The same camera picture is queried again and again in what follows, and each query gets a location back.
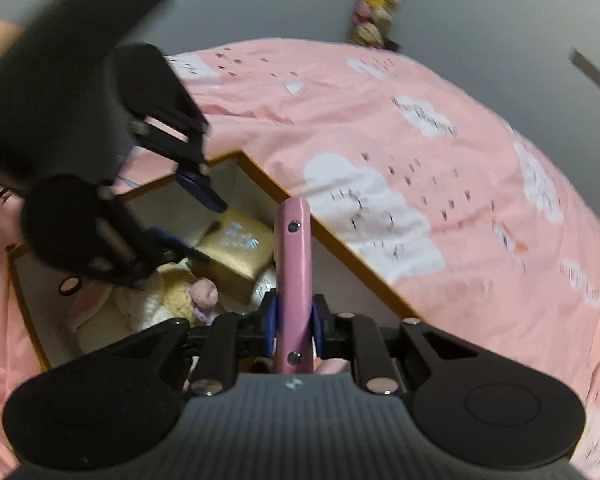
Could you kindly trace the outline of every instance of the bunny ear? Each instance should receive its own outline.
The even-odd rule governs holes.
[[[66,322],[68,329],[75,332],[82,323],[95,316],[109,299],[112,290],[113,285],[108,283],[87,283],[69,309]]]

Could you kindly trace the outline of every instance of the gold gift box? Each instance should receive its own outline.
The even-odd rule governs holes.
[[[256,219],[228,208],[196,249],[211,261],[191,262],[191,271],[212,280],[220,292],[233,300],[248,304],[258,278],[273,261],[273,231]]]

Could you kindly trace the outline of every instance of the mattress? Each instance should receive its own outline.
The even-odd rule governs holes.
[[[428,322],[576,391],[573,463],[600,480],[600,220],[528,139],[386,51],[272,39],[168,61],[210,121],[209,158],[243,150]],[[116,190],[172,170],[137,150]],[[38,370],[3,241],[0,403]]]

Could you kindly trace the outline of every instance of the pink bedsheet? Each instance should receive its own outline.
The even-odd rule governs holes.
[[[259,40],[169,60],[209,157],[244,150],[429,322],[569,384],[587,409],[573,463],[600,480],[600,221],[531,142],[389,52]],[[138,151],[118,191],[172,168]],[[37,363],[0,258],[0,370],[26,355],[4,393]]]

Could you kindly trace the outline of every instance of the pink blanket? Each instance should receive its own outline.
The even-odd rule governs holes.
[[[573,463],[600,480],[600,221],[531,142],[389,52],[260,40],[169,60],[210,158],[244,150],[430,323],[569,384],[587,409]],[[139,151],[118,191],[172,167]],[[13,384],[36,363],[0,265],[0,366],[28,355]]]

